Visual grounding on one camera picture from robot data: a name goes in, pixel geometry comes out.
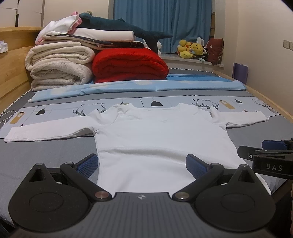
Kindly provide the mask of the white long-sleeve shirt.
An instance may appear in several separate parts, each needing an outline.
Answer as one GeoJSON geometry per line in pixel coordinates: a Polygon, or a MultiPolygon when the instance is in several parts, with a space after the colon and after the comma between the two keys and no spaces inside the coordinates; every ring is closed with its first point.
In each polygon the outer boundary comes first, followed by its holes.
{"type": "Polygon", "coordinates": [[[185,166],[193,154],[205,163],[236,169],[237,155],[227,129],[268,118],[261,112],[205,111],[188,104],[172,108],[113,105],[100,113],[13,127],[5,142],[45,141],[92,134],[99,158],[97,184],[117,192],[173,194],[194,181],[185,166]]]}

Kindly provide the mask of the white folded clothes stack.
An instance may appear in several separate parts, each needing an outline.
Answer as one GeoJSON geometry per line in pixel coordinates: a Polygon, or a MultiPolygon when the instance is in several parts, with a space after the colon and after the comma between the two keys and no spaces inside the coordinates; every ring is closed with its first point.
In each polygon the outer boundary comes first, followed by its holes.
{"type": "Polygon", "coordinates": [[[77,41],[97,50],[109,48],[144,48],[144,44],[135,40],[131,30],[113,31],[81,28],[82,19],[77,12],[58,21],[49,22],[38,34],[35,44],[49,41],[77,41]]]}

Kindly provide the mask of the purple box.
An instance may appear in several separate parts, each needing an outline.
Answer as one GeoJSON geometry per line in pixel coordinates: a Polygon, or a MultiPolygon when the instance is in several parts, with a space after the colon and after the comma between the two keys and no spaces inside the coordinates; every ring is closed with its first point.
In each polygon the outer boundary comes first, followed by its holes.
{"type": "Polygon", "coordinates": [[[248,66],[244,64],[234,63],[232,78],[242,82],[243,84],[246,84],[248,78],[248,66]]]}

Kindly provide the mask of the light blue cloud sheet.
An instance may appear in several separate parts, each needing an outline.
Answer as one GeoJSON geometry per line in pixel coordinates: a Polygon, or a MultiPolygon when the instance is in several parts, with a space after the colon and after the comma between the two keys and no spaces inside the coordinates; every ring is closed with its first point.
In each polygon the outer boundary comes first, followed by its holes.
{"type": "Polygon", "coordinates": [[[172,90],[226,90],[245,91],[238,80],[204,74],[168,74],[165,80],[128,80],[72,85],[35,92],[29,103],[70,98],[90,94],[123,92],[157,92],[172,90]]]}

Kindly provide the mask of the cream folded blanket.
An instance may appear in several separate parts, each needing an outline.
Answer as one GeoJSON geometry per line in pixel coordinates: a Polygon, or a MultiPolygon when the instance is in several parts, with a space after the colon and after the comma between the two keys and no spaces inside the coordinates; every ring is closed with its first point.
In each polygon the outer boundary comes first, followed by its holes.
{"type": "Polygon", "coordinates": [[[79,42],[57,42],[32,47],[25,68],[34,92],[64,86],[83,85],[93,78],[91,64],[95,52],[79,42]]]}

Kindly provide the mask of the red folded blanket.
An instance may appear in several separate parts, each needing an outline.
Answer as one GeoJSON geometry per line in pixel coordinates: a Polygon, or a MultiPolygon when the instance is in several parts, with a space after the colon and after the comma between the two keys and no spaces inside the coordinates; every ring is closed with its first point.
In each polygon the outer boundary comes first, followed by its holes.
{"type": "Polygon", "coordinates": [[[92,62],[95,83],[128,80],[164,80],[167,64],[157,53],[143,48],[118,48],[99,52],[92,62]]]}

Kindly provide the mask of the yellow plush toys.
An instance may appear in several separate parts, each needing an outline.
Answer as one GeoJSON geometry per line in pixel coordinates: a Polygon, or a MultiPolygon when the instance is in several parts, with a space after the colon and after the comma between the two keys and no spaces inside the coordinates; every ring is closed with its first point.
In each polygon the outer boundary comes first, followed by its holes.
{"type": "Polygon", "coordinates": [[[183,59],[196,59],[203,62],[208,57],[208,52],[204,46],[199,43],[187,42],[186,40],[179,41],[177,53],[183,59]]]}

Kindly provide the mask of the blue window curtain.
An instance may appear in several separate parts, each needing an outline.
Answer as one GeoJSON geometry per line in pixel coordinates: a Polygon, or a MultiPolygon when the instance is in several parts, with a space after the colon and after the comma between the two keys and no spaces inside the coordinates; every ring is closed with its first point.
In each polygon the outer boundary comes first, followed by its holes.
{"type": "Polygon", "coordinates": [[[195,42],[209,39],[212,1],[114,1],[114,19],[123,19],[147,31],[173,35],[163,39],[161,52],[175,53],[180,40],[195,42]]]}

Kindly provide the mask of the wooden bed headboard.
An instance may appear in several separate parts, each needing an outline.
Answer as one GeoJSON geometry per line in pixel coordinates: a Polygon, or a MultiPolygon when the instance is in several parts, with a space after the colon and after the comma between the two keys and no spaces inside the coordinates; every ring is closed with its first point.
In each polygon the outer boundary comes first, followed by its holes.
{"type": "Polygon", "coordinates": [[[32,78],[24,61],[41,27],[4,27],[1,40],[8,44],[8,51],[1,53],[1,111],[31,89],[32,78]]]}

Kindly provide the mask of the dark blue shark plush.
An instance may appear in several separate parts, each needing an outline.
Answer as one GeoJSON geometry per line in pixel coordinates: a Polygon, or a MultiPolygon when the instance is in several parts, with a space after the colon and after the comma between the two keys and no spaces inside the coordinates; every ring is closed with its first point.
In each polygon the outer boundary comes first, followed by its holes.
{"type": "Polygon", "coordinates": [[[157,42],[161,39],[172,38],[173,35],[160,31],[147,31],[135,25],[125,22],[123,19],[106,19],[95,17],[88,12],[79,14],[82,23],[79,25],[81,28],[107,30],[107,31],[133,31],[134,35],[138,38],[144,39],[149,48],[155,53],[158,52],[157,42]]]}

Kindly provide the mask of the wall light switch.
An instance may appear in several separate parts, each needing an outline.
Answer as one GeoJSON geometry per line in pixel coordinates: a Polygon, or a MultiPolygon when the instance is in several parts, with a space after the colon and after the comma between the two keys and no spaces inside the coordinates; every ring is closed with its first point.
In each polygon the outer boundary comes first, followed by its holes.
{"type": "Polygon", "coordinates": [[[290,42],[287,41],[287,40],[283,40],[283,47],[286,48],[286,49],[289,49],[290,48],[290,42]]]}

